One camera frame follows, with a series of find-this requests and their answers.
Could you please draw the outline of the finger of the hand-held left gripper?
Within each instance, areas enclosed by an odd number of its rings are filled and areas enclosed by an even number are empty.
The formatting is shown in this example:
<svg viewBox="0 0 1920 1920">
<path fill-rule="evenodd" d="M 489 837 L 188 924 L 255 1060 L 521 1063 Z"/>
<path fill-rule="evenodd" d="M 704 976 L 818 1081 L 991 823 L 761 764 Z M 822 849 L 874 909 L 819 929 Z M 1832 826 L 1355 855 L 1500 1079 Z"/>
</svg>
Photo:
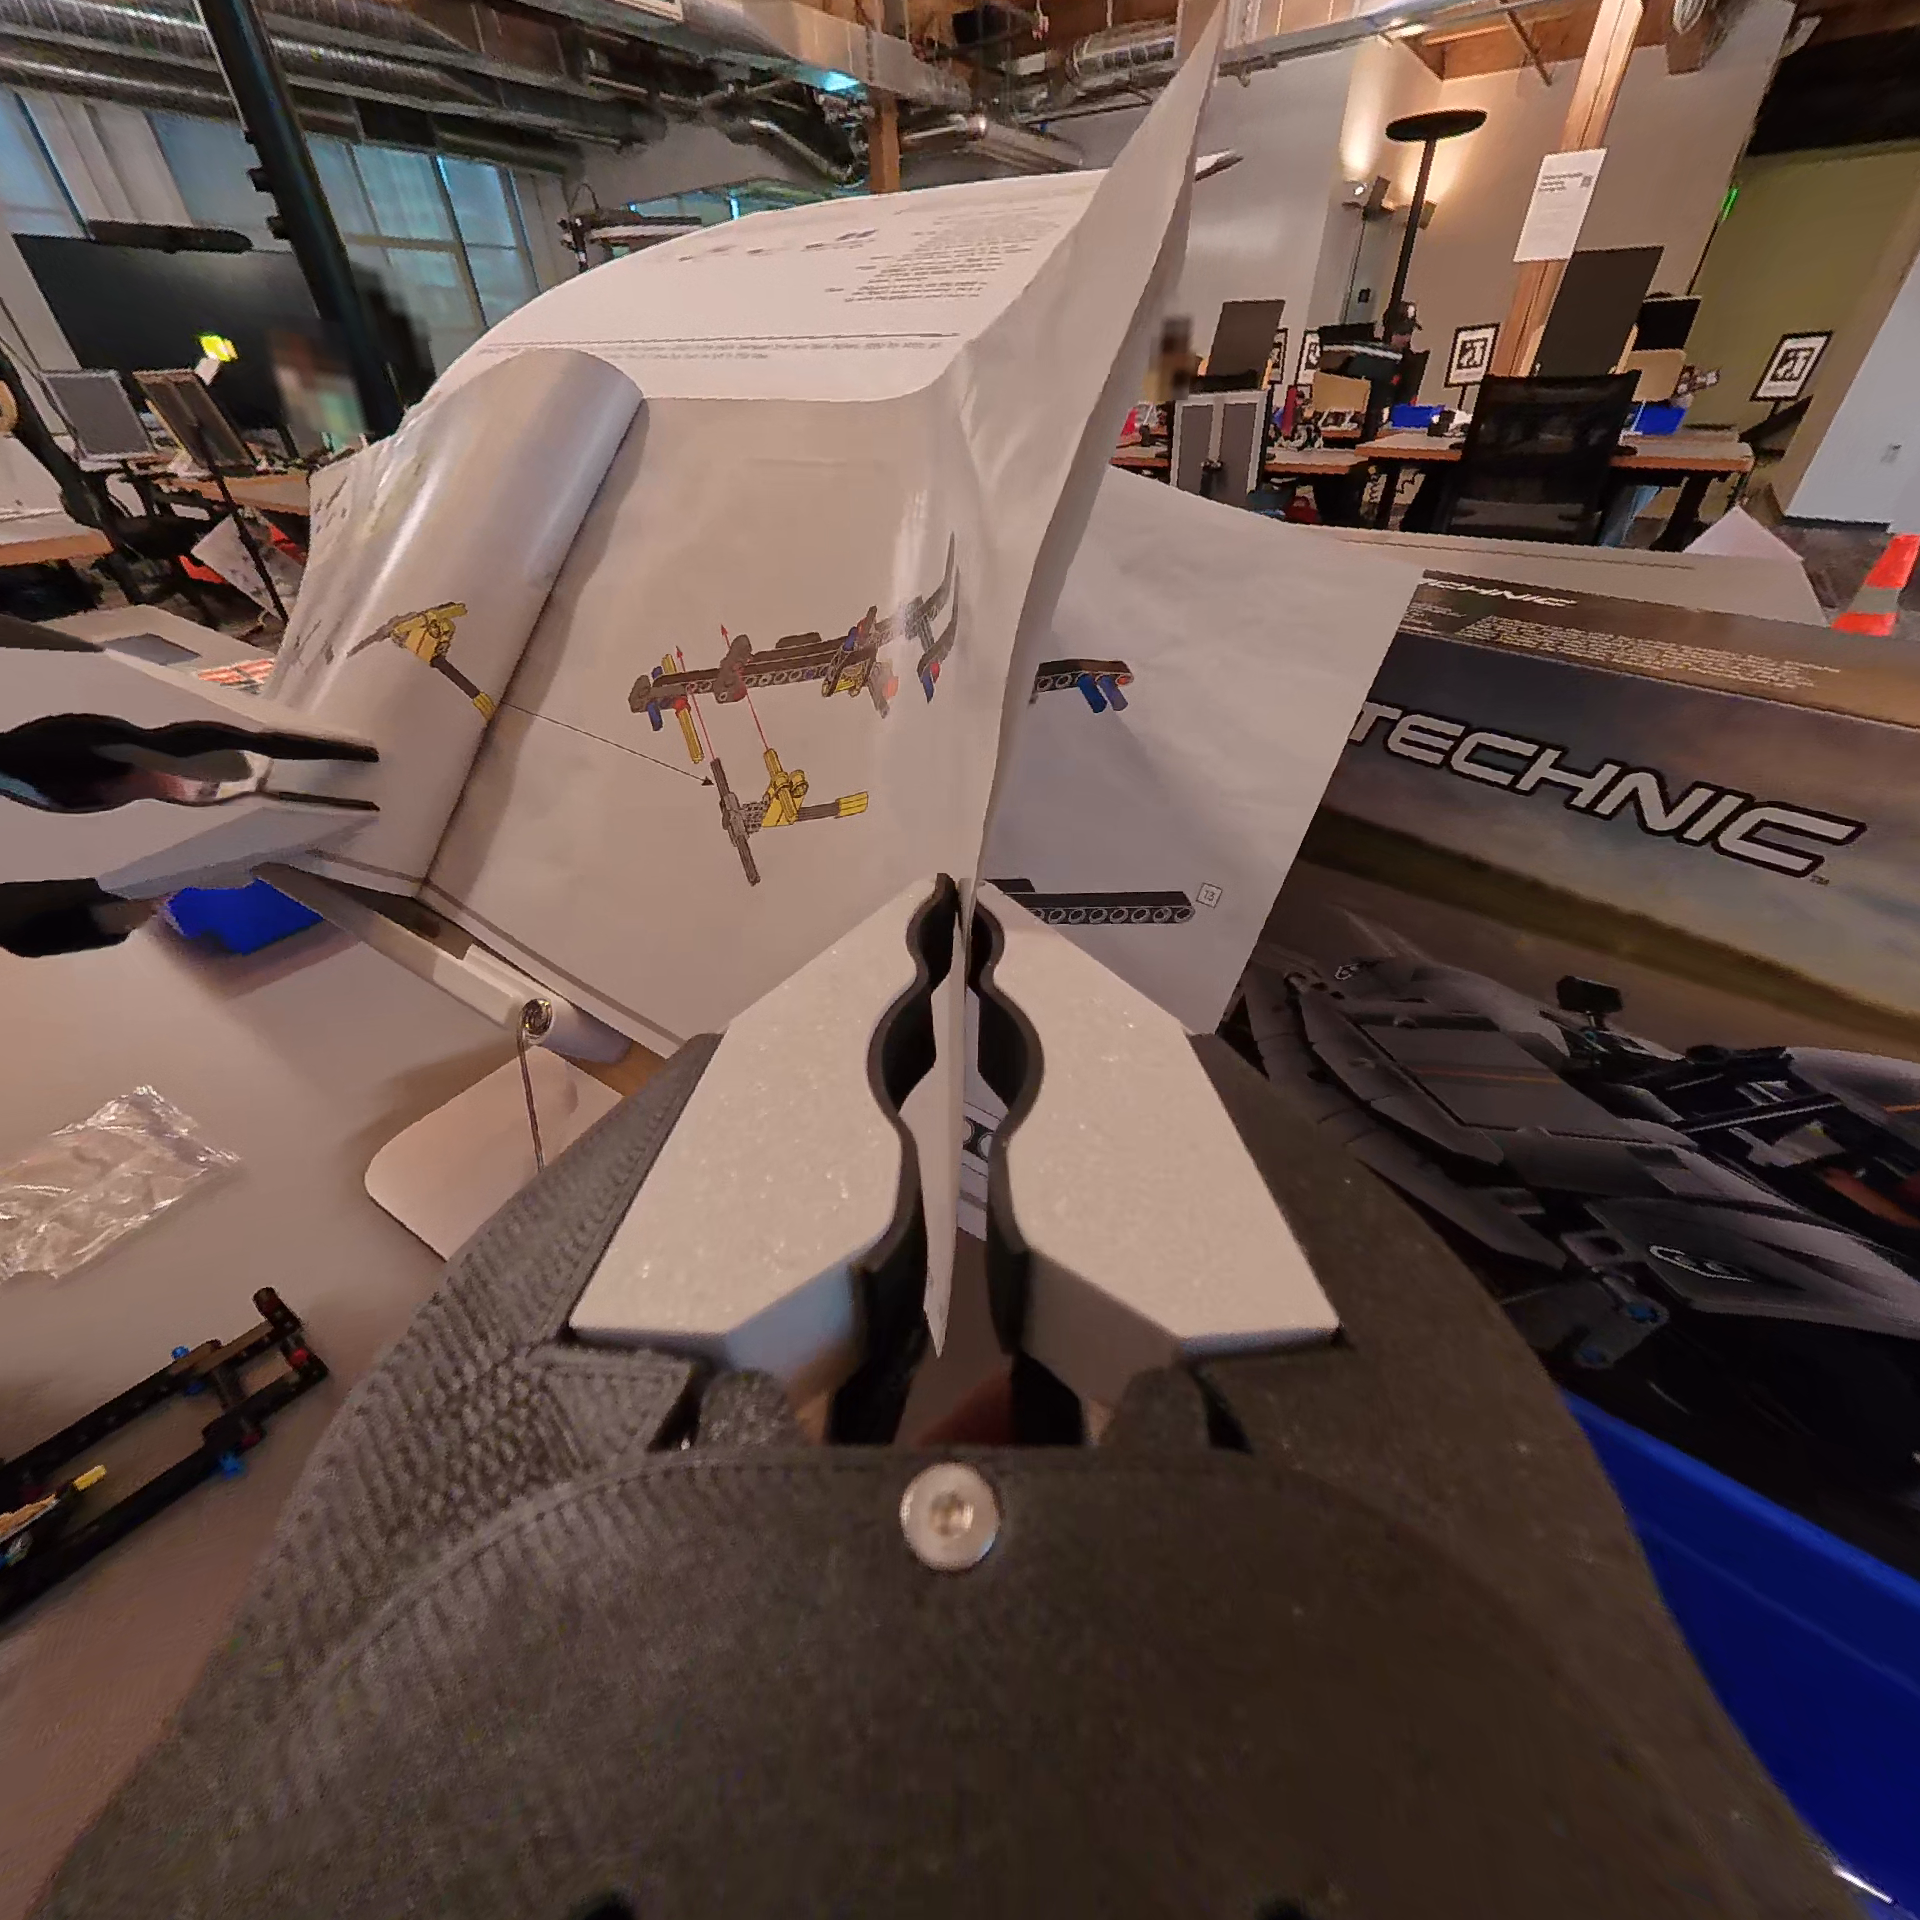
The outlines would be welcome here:
<svg viewBox="0 0 1920 1920">
<path fill-rule="evenodd" d="M 15 958 L 119 946 L 159 903 L 348 835 L 375 817 L 366 800 L 249 787 L 234 796 L 164 779 L 109 779 L 80 801 L 4 779 L 2 948 Z"/>
<path fill-rule="evenodd" d="M 221 804 L 270 787 L 277 764 L 362 765 L 378 748 L 180 662 L 4 616 L 2 787 L 38 810 L 140 800 Z"/>
</svg>

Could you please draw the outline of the white instruction booklet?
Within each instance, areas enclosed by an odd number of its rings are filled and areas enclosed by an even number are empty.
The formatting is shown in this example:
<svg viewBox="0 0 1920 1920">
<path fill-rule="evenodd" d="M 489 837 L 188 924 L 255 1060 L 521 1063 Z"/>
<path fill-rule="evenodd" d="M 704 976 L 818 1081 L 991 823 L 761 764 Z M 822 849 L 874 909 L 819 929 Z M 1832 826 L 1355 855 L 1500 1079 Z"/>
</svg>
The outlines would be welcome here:
<svg viewBox="0 0 1920 1920">
<path fill-rule="evenodd" d="M 275 865 L 655 1044 L 943 874 L 964 995 L 1010 735 L 1186 251 L 1206 19 L 1107 167 L 597 267 L 337 467 L 270 688 L 373 733 L 378 817 Z"/>
</svg>

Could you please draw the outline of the black lego box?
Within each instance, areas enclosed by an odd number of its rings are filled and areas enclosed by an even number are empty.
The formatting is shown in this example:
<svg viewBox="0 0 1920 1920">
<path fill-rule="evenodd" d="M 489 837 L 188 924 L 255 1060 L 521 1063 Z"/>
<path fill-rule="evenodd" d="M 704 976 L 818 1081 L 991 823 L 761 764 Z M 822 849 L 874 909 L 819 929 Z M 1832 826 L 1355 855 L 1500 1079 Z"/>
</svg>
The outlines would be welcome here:
<svg viewBox="0 0 1920 1920">
<path fill-rule="evenodd" d="M 1433 570 L 1228 1032 L 1558 1386 L 1916 1573 L 1916 644 Z"/>
</svg>

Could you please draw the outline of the black lego assembly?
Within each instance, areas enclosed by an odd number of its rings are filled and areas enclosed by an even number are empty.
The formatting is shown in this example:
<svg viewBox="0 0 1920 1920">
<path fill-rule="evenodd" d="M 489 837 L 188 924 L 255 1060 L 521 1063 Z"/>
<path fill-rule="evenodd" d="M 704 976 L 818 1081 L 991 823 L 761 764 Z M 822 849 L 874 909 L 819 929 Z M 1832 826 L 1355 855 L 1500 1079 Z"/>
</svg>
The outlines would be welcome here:
<svg viewBox="0 0 1920 1920">
<path fill-rule="evenodd" d="M 251 1326 L 167 1360 L 2 1462 L 2 1621 L 67 1585 L 196 1490 L 241 1476 L 270 1426 L 331 1375 L 270 1286 Z"/>
</svg>

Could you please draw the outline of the grey tablet on stand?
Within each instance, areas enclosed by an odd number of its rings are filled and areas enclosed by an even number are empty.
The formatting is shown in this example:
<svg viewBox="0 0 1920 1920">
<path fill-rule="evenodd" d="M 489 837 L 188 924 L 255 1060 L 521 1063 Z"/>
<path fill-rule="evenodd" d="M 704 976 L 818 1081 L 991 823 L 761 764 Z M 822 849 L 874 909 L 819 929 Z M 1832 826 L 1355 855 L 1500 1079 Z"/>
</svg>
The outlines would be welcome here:
<svg viewBox="0 0 1920 1920">
<path fill-rule="evenodd" d="M 249 473 L 257 461 L 210 386 L 191 368 L 135 369 L 131 379 L 181 454 L 208 473 Z"/>
<path fill-rule="evenodd" d="M 45 369 L 42 384 L 84 464 L 156 459 L 157 448 L 115 372 Z"/>
</svg>

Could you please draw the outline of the white book stand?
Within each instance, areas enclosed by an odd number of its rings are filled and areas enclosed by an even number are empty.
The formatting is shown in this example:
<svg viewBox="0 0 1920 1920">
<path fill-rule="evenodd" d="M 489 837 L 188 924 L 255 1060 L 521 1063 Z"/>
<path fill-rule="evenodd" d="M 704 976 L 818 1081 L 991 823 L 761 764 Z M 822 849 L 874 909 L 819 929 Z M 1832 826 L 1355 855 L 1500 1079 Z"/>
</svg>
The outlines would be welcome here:
<svg viewBox="0 0 1920 1920">
<path fill-rule="evenodd" d="M 404 1127 L 364 1175 L 368 1197 L 441 1255 L 663 1066 L 415 899 L 289 865 L 268 865 L 262 878 L 511 1044 L 504 1066 Z"/>
</svg>

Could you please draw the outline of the clear plastic bag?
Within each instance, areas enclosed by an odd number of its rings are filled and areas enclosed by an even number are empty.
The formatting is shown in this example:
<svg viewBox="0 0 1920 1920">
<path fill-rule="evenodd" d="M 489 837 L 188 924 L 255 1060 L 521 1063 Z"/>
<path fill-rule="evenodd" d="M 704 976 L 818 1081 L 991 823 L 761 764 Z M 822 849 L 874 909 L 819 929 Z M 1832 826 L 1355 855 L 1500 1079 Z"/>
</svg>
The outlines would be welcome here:
<svg viewBox="0 0 1920 1920">
<path fill-rule="evenodd" d="M 4 1161 L 2 1281 L 64 1281 L 239 1168 L 153 1085 L 114 1096 Z"/>
</svg>

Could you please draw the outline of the large black screen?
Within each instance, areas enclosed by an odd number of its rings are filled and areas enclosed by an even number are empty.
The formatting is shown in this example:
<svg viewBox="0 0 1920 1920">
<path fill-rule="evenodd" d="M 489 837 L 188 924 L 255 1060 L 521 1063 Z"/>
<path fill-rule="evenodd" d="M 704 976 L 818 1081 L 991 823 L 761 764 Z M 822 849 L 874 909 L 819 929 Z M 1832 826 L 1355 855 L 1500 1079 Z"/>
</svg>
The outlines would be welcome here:
<svg viewBox="0 0 1920 1920">
<path fill-rule="evenodd" d="M 210 395 L 236 425 L 286 423 L 275 368 L 348 384 L 348 365 L 289 251 L 162 251 L 17 233 L 27 272 L 84 369 L 190 372 L 202 338 L 236 348 Z"/>
</svg>

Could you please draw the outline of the black steel column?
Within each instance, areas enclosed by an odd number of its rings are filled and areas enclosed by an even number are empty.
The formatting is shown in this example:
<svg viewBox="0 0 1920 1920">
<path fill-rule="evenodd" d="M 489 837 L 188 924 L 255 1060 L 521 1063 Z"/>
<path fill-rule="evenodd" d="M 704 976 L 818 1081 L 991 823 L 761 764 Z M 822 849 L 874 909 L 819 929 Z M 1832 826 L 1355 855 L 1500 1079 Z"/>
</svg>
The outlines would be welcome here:
<svg viewBox="0 0 1920 1920">
<path fill-rule="evenodd" d="M 368 435 L 386 437 L 401 423 L 401 395 L 273 41 L 251 1 L 198 1 L 196 10 L 251 143 L 262 177 L 257 191 L 273 201 L 306 288 L 339 336 Z"/>
</svg>

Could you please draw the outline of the wooden desk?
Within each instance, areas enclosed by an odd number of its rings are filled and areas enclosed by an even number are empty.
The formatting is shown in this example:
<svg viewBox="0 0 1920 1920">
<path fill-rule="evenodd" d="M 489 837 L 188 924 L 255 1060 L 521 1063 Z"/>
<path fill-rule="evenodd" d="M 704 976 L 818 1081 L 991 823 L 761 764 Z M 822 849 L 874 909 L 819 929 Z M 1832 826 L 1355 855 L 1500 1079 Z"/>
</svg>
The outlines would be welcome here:
<svg viewBox="0 0 1920 1920">
<path fill-rule="evenodd" d="M 1465 449 L 1465 433 L 1430 435 L 1413 429 L 1389 429 L 1353 446 L 1355 459 L 1370 467 L 1453 465 Z M 1616 472 L 1664 473 L 1659 485 L 1704 473 L 1744 475 L 1755 465 L 1753 449 L 1736 435 L 1678 429 L 1669 435 L 1621 435 L 1610 458 Z"/>
<path fill-rule="evenodd" d="M 1249 473 L 1238 473 L 1236 465 L 1219 467 L 1213 480 L 1226 480 L 1228 489 L 1239 487 L 1253 493 L 1267 485 L 1305 485 L 1320 481 L 1340 481 L 1353 472 L 1361 472 L 1368 459 L 1355 446 L 1282 446 L 1267 449 Z M 1120 444 L 1116 446 L 1109 467 L 1156 478 L 1168 485 L 1180 481 L 1180 458 L 1172 444 Z"/>
</svg>

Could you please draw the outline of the large blue plastic bin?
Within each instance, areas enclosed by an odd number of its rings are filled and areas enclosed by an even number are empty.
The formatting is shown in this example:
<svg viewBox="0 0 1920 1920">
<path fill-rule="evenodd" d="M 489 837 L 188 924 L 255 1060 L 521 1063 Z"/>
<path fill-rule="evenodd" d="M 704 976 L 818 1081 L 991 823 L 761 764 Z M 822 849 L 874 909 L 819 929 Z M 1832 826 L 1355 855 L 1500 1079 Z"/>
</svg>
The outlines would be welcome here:
<svg viewBox="0 0 1920 1920">
<path fill-rule="evenodd" d="M 1917 1914 L 1917 1585 L 1595 1403 L 1563 1395 L 1669 1615 L 1869 1915 Z"/>
</svg>

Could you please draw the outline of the black office chair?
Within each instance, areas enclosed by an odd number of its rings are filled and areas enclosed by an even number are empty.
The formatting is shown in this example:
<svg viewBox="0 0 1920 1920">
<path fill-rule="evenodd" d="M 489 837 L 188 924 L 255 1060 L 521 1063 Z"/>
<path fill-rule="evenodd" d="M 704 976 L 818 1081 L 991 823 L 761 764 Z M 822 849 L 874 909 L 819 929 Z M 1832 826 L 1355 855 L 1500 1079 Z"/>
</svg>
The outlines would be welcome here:
<svg viewBox="0 0 1920 1920">
<path fill-rule="evenodd" d="M 1419 481 L 1401 530 L 1595 544 L 1633 389 L 1630 373 L 1487 377 L 1458 461 Z"/>
</svg>

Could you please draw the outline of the orange traffic cone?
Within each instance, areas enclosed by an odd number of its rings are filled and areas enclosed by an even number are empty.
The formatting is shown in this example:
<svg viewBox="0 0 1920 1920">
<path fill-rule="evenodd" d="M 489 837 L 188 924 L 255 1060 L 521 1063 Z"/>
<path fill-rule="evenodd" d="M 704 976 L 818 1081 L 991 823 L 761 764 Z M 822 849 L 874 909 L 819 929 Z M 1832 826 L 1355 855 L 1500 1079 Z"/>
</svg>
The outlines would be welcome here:
<svg viewBox="0 0 1920 1920">
<path fill-rule="evenodd" d="M 1886 640 L 1896 636 L 1901 595 L 1917 563 L 1917 534 L 1892 534 L 1849 601 L 1830 621 L 1833 631 Z"/>
</svg>

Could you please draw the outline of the black floor lamp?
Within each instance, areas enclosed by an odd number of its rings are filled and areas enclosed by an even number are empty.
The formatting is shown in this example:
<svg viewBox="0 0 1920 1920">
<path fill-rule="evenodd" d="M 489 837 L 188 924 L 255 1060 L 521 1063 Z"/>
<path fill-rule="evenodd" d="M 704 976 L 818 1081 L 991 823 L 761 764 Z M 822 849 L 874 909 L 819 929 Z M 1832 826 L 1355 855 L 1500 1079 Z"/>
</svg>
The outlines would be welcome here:
<svg viewBox="0 0 1920 1920">
<path fill-rule="evenodd" d="M 1436 150 L 1439 143 L 1477 132 L 1486 121 L 1482 108 L 1430 108 L 1403 114 L 1384 127 L 1389 142 L 1413 145 L 1418 150 L 1418 167 L 1412 180 L 1409 199 L 1403 208 L 1401 242 L 1396 256 L 1394 275 L 1388 299 L 1381 307 L 1381 338 L 1385 346 L 1403 351 L 1412 346 L 1418 330 L 1413 305 L 1407 302 L 1407 279 L 1412 257 L 1418 248 L 1423 218 L 1427 214 L 1427 185 Z"/>
</svg>

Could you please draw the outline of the white wall poster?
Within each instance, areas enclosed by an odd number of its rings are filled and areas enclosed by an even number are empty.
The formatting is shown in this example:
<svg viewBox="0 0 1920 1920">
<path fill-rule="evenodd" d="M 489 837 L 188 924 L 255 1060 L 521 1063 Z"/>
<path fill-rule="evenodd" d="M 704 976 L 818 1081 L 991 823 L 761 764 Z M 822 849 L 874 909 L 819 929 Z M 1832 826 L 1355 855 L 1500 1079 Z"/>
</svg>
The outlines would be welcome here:
<svg viewBox="0 0 1920 1920">
<path fill-rule="evenodd" d="M 1511 257 L 1519 266 L 1565 262 L 1577 245 L 1606 161 L 1606 147 L 1541 157 Z"/>
</svg>

